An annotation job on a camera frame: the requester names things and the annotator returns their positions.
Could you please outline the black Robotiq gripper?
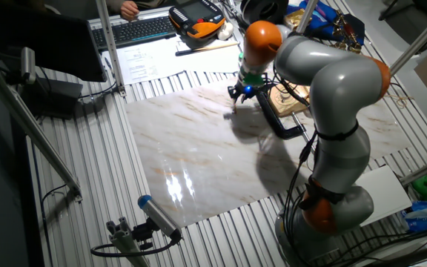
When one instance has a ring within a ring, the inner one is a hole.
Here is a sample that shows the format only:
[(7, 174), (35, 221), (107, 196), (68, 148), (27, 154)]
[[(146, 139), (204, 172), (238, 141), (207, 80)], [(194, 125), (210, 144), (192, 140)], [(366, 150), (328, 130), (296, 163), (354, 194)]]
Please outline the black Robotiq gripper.
[(232, 110), (235, 111), (245, 100), (253, 98), (264, 88), (264, 85), (243, 85), (241, 83), (229, 86), (228, 94), (232, 99)]

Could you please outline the person's bare hand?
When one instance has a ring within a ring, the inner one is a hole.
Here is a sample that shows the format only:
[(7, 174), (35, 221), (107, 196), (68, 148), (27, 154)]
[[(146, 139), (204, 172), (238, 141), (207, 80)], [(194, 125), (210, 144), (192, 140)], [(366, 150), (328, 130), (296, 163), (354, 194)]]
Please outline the person's bare hand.
[(120, 8), (120, 16), (127, 20), (133, 21), (139, 15), (139, 8), (134, 1), (124, 1)]

